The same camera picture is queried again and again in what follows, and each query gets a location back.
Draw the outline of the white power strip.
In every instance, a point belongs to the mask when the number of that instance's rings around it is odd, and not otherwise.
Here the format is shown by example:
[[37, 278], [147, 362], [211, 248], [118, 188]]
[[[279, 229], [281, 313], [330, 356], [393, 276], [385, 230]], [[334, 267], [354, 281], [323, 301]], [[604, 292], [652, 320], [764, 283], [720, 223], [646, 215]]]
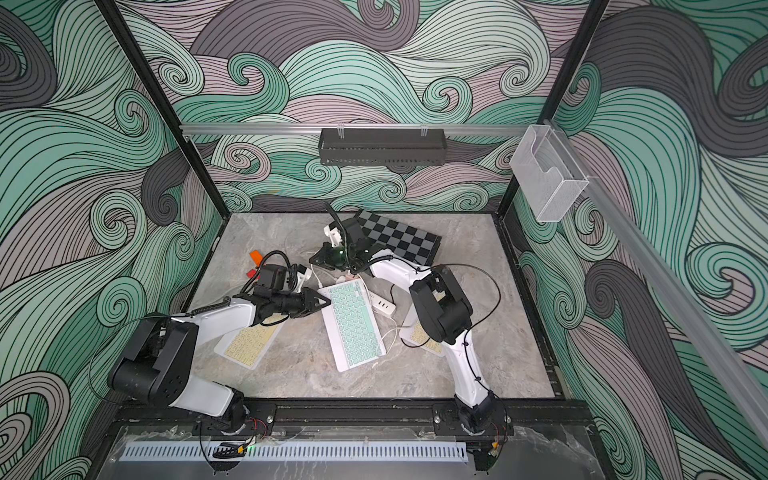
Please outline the white power strip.
[[396, 311], [396, 305], [393, 302], [379, 296], [374, 292], [368, 292], [368, 297], [369, 297], [371, 307], [375, 312], [387, 318], [393, 317]]

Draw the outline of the green white keyboard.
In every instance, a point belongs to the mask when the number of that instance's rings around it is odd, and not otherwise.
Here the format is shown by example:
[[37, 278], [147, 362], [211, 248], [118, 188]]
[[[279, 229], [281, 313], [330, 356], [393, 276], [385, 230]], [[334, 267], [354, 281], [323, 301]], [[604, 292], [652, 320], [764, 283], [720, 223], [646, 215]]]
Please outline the green white keyboard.
[[367, 287], [354, 279], [318, 292], [330, 300], [321, 309], [336, 368], [345, 372], [385, 354]]

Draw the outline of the yellow keyboard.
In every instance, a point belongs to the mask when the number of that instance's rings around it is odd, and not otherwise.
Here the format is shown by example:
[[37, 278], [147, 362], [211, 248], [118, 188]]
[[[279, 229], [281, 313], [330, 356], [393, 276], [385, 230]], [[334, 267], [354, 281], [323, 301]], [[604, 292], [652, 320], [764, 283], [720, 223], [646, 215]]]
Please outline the yellow keyboard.
[[444, 356], [442, 345], [432, 340], [419, 323], [402, 329], [399, 338], [409, 348], [422, 349], [438, 357]]
[[241, 367], [254, 370], [274, 343], [283, 325], [254, 326], [221, 337], [214, 352]]

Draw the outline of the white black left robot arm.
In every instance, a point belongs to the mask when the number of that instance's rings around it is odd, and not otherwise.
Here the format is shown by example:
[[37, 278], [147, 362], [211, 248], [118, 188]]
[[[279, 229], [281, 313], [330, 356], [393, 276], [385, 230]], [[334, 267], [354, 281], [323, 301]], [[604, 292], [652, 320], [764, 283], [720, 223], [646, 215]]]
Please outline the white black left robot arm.
[[277, 326], [329, 307], [331, 299], [305, 285], [306, 273], [305, 266], [274, 250], [237, 293], [181, 314], [144, 316], [107, 377], [109, 388], [155, 408], [195, 413], [226, 434], [240, 432], [248, 416], [244, 394], [195, 375], [195, 356], [227, 334]]

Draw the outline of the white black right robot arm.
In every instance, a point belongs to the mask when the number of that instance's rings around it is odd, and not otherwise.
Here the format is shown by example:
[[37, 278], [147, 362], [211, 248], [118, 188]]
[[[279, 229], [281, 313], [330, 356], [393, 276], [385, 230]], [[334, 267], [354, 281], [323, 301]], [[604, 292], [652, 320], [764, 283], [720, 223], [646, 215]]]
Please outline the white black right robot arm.
[[407, 292], [411, 307], [406, 317], [443, 346], [462, 427], [471, 435], [483, 433], [491, 424], [496, 395], [482, 378], [473, 346], [473, 307], [451, 266], [423, 266], [405, 259], [365, 236], [356, 219], [341, 219], [328, 202], [324, 207], [333, 222], [326, 230], [328, 240], [310, 263], [351, 274], [366, 272]]

